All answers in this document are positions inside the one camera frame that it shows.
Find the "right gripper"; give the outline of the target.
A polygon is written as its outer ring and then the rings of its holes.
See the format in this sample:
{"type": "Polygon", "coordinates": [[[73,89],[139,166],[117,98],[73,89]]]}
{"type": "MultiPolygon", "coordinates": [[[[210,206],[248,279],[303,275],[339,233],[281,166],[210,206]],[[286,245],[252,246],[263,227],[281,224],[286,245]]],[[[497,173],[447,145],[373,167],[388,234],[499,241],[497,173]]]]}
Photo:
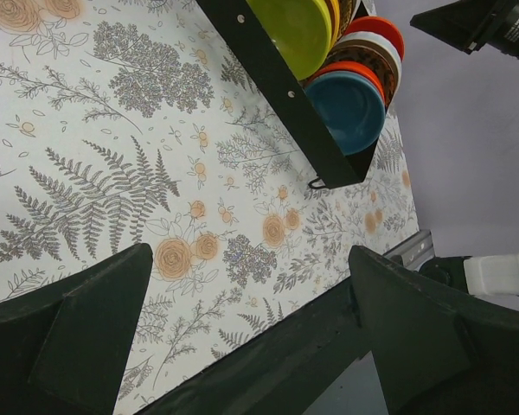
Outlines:
{"type": "Polygon", "coordinates": [[[466,54],[491,45],[519,60],[519,1],[456,1],[414,15],[410,25],[466,54]]]}

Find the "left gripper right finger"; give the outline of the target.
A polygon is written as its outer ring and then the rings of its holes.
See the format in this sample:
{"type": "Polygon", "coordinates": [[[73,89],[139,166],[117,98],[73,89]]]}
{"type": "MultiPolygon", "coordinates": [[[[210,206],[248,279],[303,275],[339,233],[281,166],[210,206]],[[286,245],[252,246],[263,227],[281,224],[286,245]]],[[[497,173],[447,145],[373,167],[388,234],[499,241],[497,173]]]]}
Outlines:
{"type": "Polygon", "coordinates": [[[349,253],[391,414],[519,414],[519,311],[426,278],[365,246],[349,253]]]}

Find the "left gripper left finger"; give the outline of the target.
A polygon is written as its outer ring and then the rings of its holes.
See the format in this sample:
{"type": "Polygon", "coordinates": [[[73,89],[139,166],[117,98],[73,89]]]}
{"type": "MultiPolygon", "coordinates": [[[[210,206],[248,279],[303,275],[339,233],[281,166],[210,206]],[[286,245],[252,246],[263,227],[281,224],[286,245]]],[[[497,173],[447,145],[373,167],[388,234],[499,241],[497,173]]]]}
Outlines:
{"type": "Polygon", "coordinates": [[[152,267],[136,244],[0,303],[0,414],[111,414],[152,267]]]}

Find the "red orange bowl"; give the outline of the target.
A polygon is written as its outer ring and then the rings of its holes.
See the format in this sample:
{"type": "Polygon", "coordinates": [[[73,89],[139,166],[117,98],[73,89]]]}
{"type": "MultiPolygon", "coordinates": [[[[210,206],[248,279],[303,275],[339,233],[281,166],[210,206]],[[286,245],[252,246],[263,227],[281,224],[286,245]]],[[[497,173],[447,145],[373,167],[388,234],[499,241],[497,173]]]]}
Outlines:
{"type": "Polygon", "coordinates": [[[403,61],[406,45],[400,30],[388,19],[379,16],[363,16],[354,19],[344,31],[345,35],[368,31],[377,35],[382,35],[389,40],[396,48],[400,59],[403,61]]]}

